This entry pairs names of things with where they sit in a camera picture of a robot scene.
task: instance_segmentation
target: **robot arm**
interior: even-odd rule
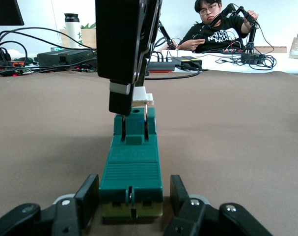
[[[131,112],[156,40],[162,0],[97,0],[98,74],[110,79],[109,111]]]

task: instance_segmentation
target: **black t-shirt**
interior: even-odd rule
[[[190,39],[204,38],[205,43],[197,47],[196,53],[213,49],[226,49],[227,47],[242,48],[244,46],[242,38],[248,35],[241,32],[243,22],[244,20],[240,16],[230,16],[229,18],[221,19],[221,24],[211,29],[202,29],[205,25],[204,23],[195,24],[187,32],[181,43]]]

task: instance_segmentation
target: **green plant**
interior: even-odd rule
[[[89,23],[86,26],[81,25],[81,29],[94,29],[96,27],[96,23],[93,23],[89,26]]]

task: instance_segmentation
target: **monitor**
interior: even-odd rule
[[[23,26],[17,0],[0,0],[0,26]]]

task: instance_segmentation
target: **man wearing glasses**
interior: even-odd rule
[[[242,38],[248,35],[251,28],[246,19],[240,16],[230,16],[219,20],[211,29],[202,29],[221,12],[222,1],[196,0],[194,9],[200,14],[202,23],[191,27],[176,49],[201,53],[217,49],[240,49],[243,47]],[[255,20],[259,16],[254,11],[248,11],[248,13]]]

